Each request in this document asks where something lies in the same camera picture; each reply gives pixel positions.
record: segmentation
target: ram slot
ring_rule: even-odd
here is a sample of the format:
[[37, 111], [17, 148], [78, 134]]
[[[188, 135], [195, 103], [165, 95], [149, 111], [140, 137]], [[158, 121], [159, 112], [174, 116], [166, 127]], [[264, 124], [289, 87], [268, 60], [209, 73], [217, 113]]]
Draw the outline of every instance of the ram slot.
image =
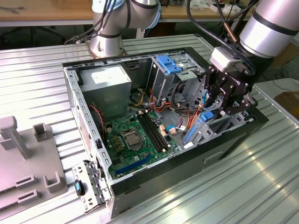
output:
[[151, 122], [148, 115], [141, 115], [138, 116], [138, 120], [140, 124], [143, 126], [146, 134], [148, 135], [149, 139], [152, 141], [152, 143], [155, 145], [156, 150], [160, 153], [163, 149], [167, 149], [167, 145], [165, 141], [163, 140], [162, 136], [154, 126], [154, 124]]

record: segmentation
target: black cable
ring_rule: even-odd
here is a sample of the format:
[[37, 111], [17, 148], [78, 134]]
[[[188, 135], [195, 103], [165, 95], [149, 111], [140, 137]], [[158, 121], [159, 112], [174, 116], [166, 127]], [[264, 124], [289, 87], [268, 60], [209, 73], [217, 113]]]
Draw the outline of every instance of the black cable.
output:
[[103, 29], [104, 29], [105, 26], [107, 25], [107, 22], [108, 22], [109, 17], [110, 17], [110, 15], [111, 15], [111, 13], [112, 13], [112, 11], [113, 11], [113, 9], [114, 9], [115, 4], [116, 4], [116, 0], [114, 0], [114, 2], [113, 2], [113, 4], [112, 4], [111, 10], [110, 10], [110, 12], [108, 13], [108, 16], [107, 16], [107, 18], [106, 18], [106, 20], [105, 20], [105, 23], [104, 23], [104, 25], [103, 25]]
[[279, 85], [277, 85], [277, 84], [274, 82], [274, 80], [272, 80], [272, 81], [273, 81], [273, 84], [276, 85], [278, 88], [280, 88], [280, 89], [282, 89], [282, 90], [288, 90], [288, 91], [292, 92], [290, 89], [284, 89], [284, 88], [281, 88]]
[[[108, 11], [108, 9], [110, 8], [111, 1], [112, 1], [112, 0], [109, 0], [109, 4], [108, 4], [107, 11]], [[113, 4], [112, 4], [112, 6], [111, 6], [111, 9], [110, 9], [110, 11], [108, 12], [107, 18], [106, 18], [106, 20], [105, 20], [105, 23], [102, 24], [103, 26], [100, 26], [100, 27], [99, 27], [93, 34], [88, 35], [87, 39], [89, 39], [89, 38], [94, 38], [94, 37], [100, 35], [100, 31], [101, 31], [102, 27], [103, 27], [103, 29], [104, 29], [105, 26], [107, 25], [107, 22], [108, 22], [108, 20], [109, 20], [109, 17], [110, 17], [110, 15], [111, 15], [112, 11], [113, 11], [113, 8], [114, 8], [115, 4], [116, 4], [116, 0], [113, 1]]]
[[[106, 11], [106, 7], [107, 7], [107, 3], [108, 3], [108, 0], [105, 1], [105, 4], [104, 4], [104, 10], [103, 10], [103, 14], [102, 15], [105, 15], [105, 11]], [[99, 24], [100, 22], [102, 23], [102, 18], [103, 16], [99, 19], [99, 21], [96, 22], [96, 24], [94, 24], [88, 31], [85, 31], [84, 33], [80, 34], [80, 35], [76, 35], [76, 36], [73, 36], [71, 39], [67, 40], [66, 42], [64, 42], [64, 44], [67, 44], [67, 42], [69, 41], [75, 41], [75, 40], [79, 40], [81, 37], [83, 37], [84, 35], [88, 34], [89, 32], [93, 31], [93, 29], [95, 29]]]
[[229, 16], [230, 16], [230, 14], [232, 13], [232, 10], [233, 10], [233, 7], [234, 7], [234, 4], [235, 4], [235, 0], [233, 0], [232, 7], [230, 8], [230, 11], [229, 11], [229, 13], [228, 13], [228, 16], [227, 16], [227, 18], [226, 18], [226, 22], [228, 21], [228, 19], [229, 19]]
[[231, 45], [229, 45], [228, 43], [226, 43], [224, 40], [222, 40], [221, 38], [219, 38], [218, 36], [216, 36], [213, 32], [207, 30], [202, 25], [200, 25], [199, 23], [196, 22], [196, 20], [192, 17], [191, 12], [190, 12], [190, 2], [191, 2], [191, 0], [187, 0], [187, 6], [186, 6], [187, 15], [188, 15], [188, 18], [190, 19], [190, 21], [197, 28], [199, 28], [202, 32], [204, 32], [205, 34], [209, 35], [211, 38], [215, 39], [220, 44], [222, 44], [223, 47], [226, 48], [226, 50], [229, 50], [232, 53], [234, 53], [235, 56], [238, 56], [244, 62], [244, 64], [247, 66], [247, 68], [249, 68], [250, 71], [251, 71], [251, 73], [247, 74], [247, 75], [249, 75], [249, 76], [255, 75], [256, 69], [255, 69], [254, 65], [252, 64], [252, 62], [247, 57], [245, 57], [240, 51], [238, 51], [237, 49], [235, 49], [234, 47], [232, 47]]
[[[259, 1], [259, 0], [250, 0], [250, 2], [248, 3], [248, 5], [249, 5], [250, 3], [258, 2], [258, 1]], [[241, 25], [241, 23], [242, 23], [243, 20], [245, 19], [245, 16], [247, 15], [247, 13], [248, 13], [249, 10], [250, 10], [250, 8], [248, 8], [247, 10], [245, 10], [244, 13], [242, 14], [242, 16], [240, 17], [239, 21], [237, 22], [237, 24], [236, 24], [236, 26], [235, 26], [235, 28], [234, 28], [234, 30], [233, 30], [234, 33], [238, 30], [239, 26]]]
[[256, 3], [258, 3], [259, 1], [254, 1], [251, 4], [248, 4], [246, 8], [242, 9], [240, 12], [238, 12], [236, 15], [234, 15], [232, 18], [230, 18], [228, 20], [228, 23], [234, 21], [236, 18], [238, 18], [241, 14], [243, 14], [244, 12], [246, 12], [248, 9], [250, 9], [251, 7], [253, 7]]
[[221, 8], [220, 8], [219, 0], [215, 0], [215, 2], [216, 2], [216, 6], [217, 6], [217, 8], [218, 8], [218, 12], [219, 12], [219, 15], [220, 15], [220, 17], [221, 17], [221, 20], [222, 20], [223, 23], [225, 23], [226, 21], [225, 21], [223, 12], [222, 12], [222, 10], [221, 10]]

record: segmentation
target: side panel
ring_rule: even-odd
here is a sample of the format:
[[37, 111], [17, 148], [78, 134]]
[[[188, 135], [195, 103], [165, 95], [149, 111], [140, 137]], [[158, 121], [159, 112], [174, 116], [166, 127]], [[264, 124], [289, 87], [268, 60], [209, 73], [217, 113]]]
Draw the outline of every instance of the side panel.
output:
[[188, 162], [150, 179], [134, 189], [115, 196], [113, 208], [110, 208], [110, 211], [112, 211], [112, 217], [129, 210], [133, 206], [159, 194], [169, 187], [172, 187], [190, 176], [201, 172], [204, 168], [218, 162], [219, 158], [227, 151], [230, 151], [231, 147], [234, 146], [240, 138], [242, 138], [242, 136], [238, 136], [228, 142], [225, 142], [220, 146], [189, 160]]

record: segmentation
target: ribbed metal surface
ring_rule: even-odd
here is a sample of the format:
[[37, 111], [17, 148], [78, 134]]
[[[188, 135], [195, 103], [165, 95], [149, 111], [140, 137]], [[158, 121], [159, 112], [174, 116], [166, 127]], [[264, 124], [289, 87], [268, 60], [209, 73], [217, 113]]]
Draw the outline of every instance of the ribbed metal surface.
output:
[[[193, 35], [127, 40], [129, 54], [194, 47], [205, 59], [211, 47]], [[71, 168], [87, 159], [70, 111], [62, 62], [90, 59], [85, 45], [0, 52], [0, 117], [14, 115], [18, 130], [50, 124], [69, 190], [3, 223], [107, 223], [105, 207], [84, 215]], [[111, 223], [298, 223], [298, 126], [256, 89], [269, 122], [230, 157], [118, 216]]]

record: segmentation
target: blue latch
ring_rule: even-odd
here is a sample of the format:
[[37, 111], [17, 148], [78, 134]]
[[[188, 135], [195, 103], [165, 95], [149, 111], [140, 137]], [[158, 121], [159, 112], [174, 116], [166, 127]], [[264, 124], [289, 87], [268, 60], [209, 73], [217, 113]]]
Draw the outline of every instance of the blue latch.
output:
[[160, 65], [165, 68], [168, 74], [178, 73], [181, 72], [182, 69], [179, 68], [175, 63], [174, 60], [168, 57], [168, 55], [159, 55], [157, 56], [157, 61]]
[[202, 113], [200, 115], [201, 119], [203, 119], [204, 121], [207, 121], [207, 120], [211, 119], [213, 116], [214, 116], [214, 114], [210, 111]]
[[76, 183], [76, 190], [80, 190], [80, 184]]

